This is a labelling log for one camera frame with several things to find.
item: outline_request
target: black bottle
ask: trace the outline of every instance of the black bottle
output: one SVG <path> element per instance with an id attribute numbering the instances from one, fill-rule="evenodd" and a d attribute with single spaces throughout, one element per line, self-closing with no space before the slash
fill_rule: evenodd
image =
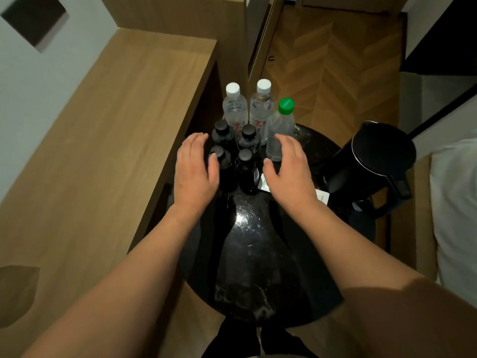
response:
<path id="1" fill-rule="evenodd" d="M 237 180 L 235 178 L 229 151 L 223 149 L 223 147 L 219 145 L 215 145 L 210 149 L 209 157 L 212 153 L 217 155 L 220 167 L 220 189 L 224 192 L 234 191 L 237 187 Z"/>
<path id="2" fill-rule="evenodd" d="M 258 192 L 260 174 L 251 150 L 242 149 L 239 152 L 235 160 L 235 174 L 238 185 L 244 193 Z"/>
<path id="3" fill-rule="evenodd" d="M 220 119 L 215 122 L 214 130 L 212 131 L 212 139 L 216 145 L 219 145 L 230 152 L 232 160 L 239 153 L 239 148 L 235 141 L 235 132 L 226 120 Z"/>
<path id="4" fill-rule="evenodd" d="M 260 151 L 260 132 L 257 132 L 255 127 L 251 124 L 243 126 L 240 133 L 237 135 L 237 145 L 240 149 L 249 149 L 253 155 L 258 156 Z"/>

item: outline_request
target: plastic bottle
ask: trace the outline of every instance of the plastic bottle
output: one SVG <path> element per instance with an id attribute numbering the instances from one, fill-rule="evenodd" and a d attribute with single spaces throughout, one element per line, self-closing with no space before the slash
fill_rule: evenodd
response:
<path id="1" fill-rule="evenodd" d="M 237 181 L 235 179 L 230 153 L 219 145 L 215 145 L 210 149 L 209 157 L 212 153 L 217 155 L 220 167 L 220 189 L 224 192 L 234 191 L 237 187 Z"/>
<path id="2" fill-rule="evenodd" d="M 238 185 L 244 193 L 258 192 L 260 173 L 253 159 L 252 151 L 242 149 L 235 160 Z"/>
<path id="3" fill-rule="evenodd" d="M 260 151 L 260 132 L 251 124 L 245 125 L 237 136 L 239 149 L 249 149 L 255 154 Z"/>
<path id="4" fill-rule="evenodd" d="M 267 120 L 273 114 L 275 98 L 270 94 L 271 82 L 260 79 L 257 83 L 257 92 L 250 99 L 250 124 L 260 131 L 261 143 L 267 142 Z"/>
<path id="5" fill-rule="evenodd" d="M 267 157 L 274 162 L 280 162 L 282 158 L 281 144 L 275 138 L 275 134 L 293 135 L 295 131 L 294 109 L 295 102 L 290 98 L 284 98 L 278 103 L 278 111 L 268 120 Z"/>
<path id="6" fill-rule="evenodd" d="M 229 83 L 225 88 L 227 97 L 222 103 L 224 119 L 232 126 L 235 134 L 238 134 L 245 124 L 248 124 L 247 99 L 240 94 L 237 83 Z"/>
<path id="7" fill-rule="evenodd" d="M 237 142 L 235 140 L 234 130 L 229 126 L 226 120 L 221 119 L 215 122 L 214 130 L 212 131 L 212 139 L 215 144 L 230 152 L 232 160 L 235 159 L 239 153 L 239 148 L 237 147 Z"/>

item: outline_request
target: forearm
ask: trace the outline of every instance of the forearm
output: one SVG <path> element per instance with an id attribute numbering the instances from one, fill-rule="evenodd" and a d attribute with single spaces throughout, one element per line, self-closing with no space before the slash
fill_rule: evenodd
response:
<path id="1" fill-rule="evenodd" d="M 297 222 L 360 317 L 377 356 L 473 354 L 476 309 L 379 249 L 323 204 L 303 211 Z"/>
<path id="2" fill-rule="evenodd" d="M 198 216 L 173 205 L 102 281 L 81 297 L 26 357 L 130 357 L 154 324 Z"/>

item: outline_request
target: green bottle cap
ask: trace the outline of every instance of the green bottle cap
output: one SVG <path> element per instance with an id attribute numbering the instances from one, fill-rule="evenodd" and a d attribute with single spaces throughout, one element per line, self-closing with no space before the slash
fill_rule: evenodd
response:
<path id="1" fill-rule="evenodd" d="M 291 98 L 283 98 L 278 103 L 278 111 L 280 112 L 280 114 L 292 114 L 293 109 L 295 109 L 295 102 Z"/>

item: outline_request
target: leg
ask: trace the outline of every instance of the leg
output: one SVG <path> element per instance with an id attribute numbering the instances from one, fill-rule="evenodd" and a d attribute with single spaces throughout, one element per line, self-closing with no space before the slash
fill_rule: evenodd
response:
<path id="1" fill-rule="evenodd" d="M 254 325 L 227 317 L 202 358 L 248 358 L 260 355 L 260 343 Z"/>
<path id="2" fill-rule="evenodd" d="M 296 356 L 318 358 L 300 338 L 292 336 L 283 328 L 266 326 L 261 333 L 262 347 L 266 354 L 292 354 Z"/>

